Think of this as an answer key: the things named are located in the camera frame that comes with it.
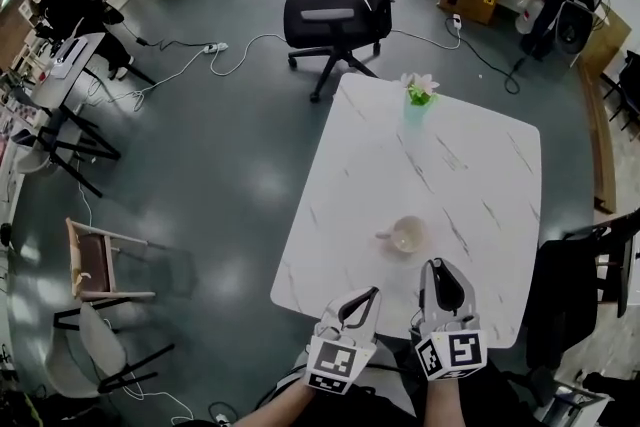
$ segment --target black pants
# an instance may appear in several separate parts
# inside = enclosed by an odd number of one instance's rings
[[[640,419],[636,402],[640,397],[640,382],[624,381],[603,377],[598,373],[589,374],[584,387],[596,393],[609,395],[614,402],[609,402],[600,415],[598,423],[604,427],[635,427]]]
[[[78,28],[78,36],[83,34],[91,34],[95,32],[104,32],[104,38],[96,48],[96,54],[104,57],[109,61],[109,70],[121,68],[129,64],[131,56],[120,43],[120,40],[107,31],[102,22],[83,22]]]
[[[551,52],[556,37],[555,24],[549,30],[549,25],[558,16],[558,12],[565,0],[547,0],[544,3],[540,15],[533,24],[529,34],[522,37],[522,50],[533,55],[536,59],[542,59]]]

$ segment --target extension cord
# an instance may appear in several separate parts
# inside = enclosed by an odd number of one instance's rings
[[[213,53],[217,54],[218,52],[224,52],[228,48],[229,48],[229,45],[227,45],[226,43],[214,43],[212,45],[207,45],[206,47],[204,47],[204,53],[205,54],[213,54]]]

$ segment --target white marble table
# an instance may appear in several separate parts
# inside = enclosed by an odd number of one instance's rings
[[[473,283],[489,346],[510,347],[538,243],[538,130],[442,95],[416,125],[404,104],[399,83],[343,76],[271,299],[320,317],[332,299],[375,285],[377,332],[409,338],[420,269],[443,257]],[[425,246],[410,256],[375,238],[405,215],[427,227]]]

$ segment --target white chair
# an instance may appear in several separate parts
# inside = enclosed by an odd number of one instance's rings
[[[146,240],[134,239],[110,231],[92,228],[67,218],[71,253],[71,292],[83,301],[122,297],[154,297],[155,292],[120,292],[116,288],[113,253],[119,248],[112,240],[128,240],[148,246]]]
[[[69,398],[97,397],[158,375],[157,372],[151,372],[133,379],[125,379],[128,374],[173,350],[175,344],[167,345],[138,363],[129,365],[126,351],[115,334],[117,331],[110,329],[96,311],[96,309],[108,308],[129,300],[120,298],[106,301],[97,304],[95,308],[88,303],[83,303],[80,308],[54,314],[53,334],[49,353],[45,359],[45,370],[51,385],[60,395]],[[78,325],[61,321],[63,318],[75,315],[80,316]],[[82,345],[93,362],[105,374],[98,383],[88,379],[78,367],[69,348],[67,330],[80,332]]]

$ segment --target human arm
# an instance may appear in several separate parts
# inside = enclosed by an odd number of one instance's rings
[[[457,379],[429,383],[424,427],[465,427]]]
[[[296,381],[266,406],[254,411],[235,427],[287,427],[297,420],[315,397],[315,390]]]

